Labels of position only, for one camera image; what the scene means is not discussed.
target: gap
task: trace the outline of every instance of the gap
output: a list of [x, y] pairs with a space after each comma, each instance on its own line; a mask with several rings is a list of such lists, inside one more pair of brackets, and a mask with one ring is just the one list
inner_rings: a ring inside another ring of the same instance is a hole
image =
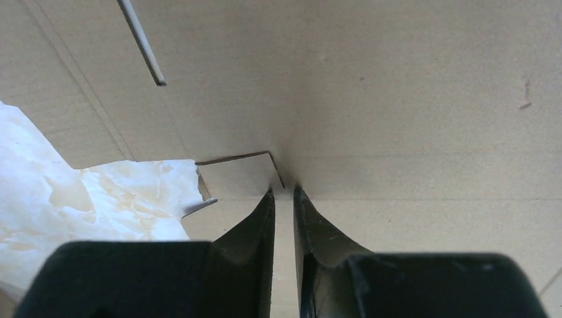
[[133, 9], [133, 5], [131, 4], [130, 0], [117, 0], [125, 18], [127, 19], [127, 23], [129, 24], [129, 28], [131, 28], [131, 32], [135, 37], [137, 45], [139, 46], [140, 52], [150, 70], [150, 74], [152, 74], [152, 78], [154, 82], [156, 82], [157, 86], [166, 86], [166, 80], [164, 79], [164, 75], [158, 66], [158, 62], [156, 62], [156, 56], [154, 56], [154, 52], [148, 43], [148, 39], [144, 34], [144, 31], [141, 26], [141, 22], [139, 18], [137, 18], [137, 14]]

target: scratch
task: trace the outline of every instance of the scratch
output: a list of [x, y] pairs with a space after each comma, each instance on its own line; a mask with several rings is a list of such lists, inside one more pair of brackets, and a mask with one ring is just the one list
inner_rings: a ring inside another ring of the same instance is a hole
[[531, 92], [531, 80], [527, 79], [527, 81], [525, 82], [525, 100], [527, 101], [527, 103], [525, 105], [519, 106], [520, 111], [525, 108], [529, 108], [531, 107], [531, 105], [533, 105], [533, 103], [529, 101], [530, 92]]
[[531, 102], [526, 103], [525, 105], [521, 105], [521, 106], [519, 106], [519, 110], [521, 111], [525, 108], [529, 108], [529, 107], [531, 107], [531, 105], [533, 105]]
[[525, 99], [527, 99], [527, 101], [529, 101], [530, 91], [531, 91], [531, 80], [527, 79], [527, 81], [525, 82]]

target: cardboard box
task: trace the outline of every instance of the cardboard box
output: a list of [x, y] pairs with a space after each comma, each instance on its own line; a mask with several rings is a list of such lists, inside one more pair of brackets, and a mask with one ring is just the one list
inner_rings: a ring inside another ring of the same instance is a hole
[[[132, 2], [167, 86], [116, 1], [0, 4], [0, 98], [73, 167], [269, 150], [373, 250], [504, 252], [538, 292], [562, 267], [558, 1]], [[190, 236], [250, 213], [267, 164], [202, 168]], [[277, 193], [273, 317], [297, 304]]]

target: black plastic part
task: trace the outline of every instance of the black plastic part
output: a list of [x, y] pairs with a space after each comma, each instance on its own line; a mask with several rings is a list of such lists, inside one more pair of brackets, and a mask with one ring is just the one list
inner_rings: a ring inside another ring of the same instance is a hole
[[506, 256], [373, 253], [300, 187], [294, 222], [300, 317], [547, 317]]
[[19, 305], [33, 317], [269, 317], [275, 202], [215, 242], [71, 242]]

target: marble surface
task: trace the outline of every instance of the marble surface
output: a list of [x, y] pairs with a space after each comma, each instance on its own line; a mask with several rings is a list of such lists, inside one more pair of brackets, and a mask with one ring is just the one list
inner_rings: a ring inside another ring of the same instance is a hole
[[71, 168], [19, 108], [0, 102], [0, 289], [20, 299], [71, 240], [188, 240], [201, 205], [193, 160]]

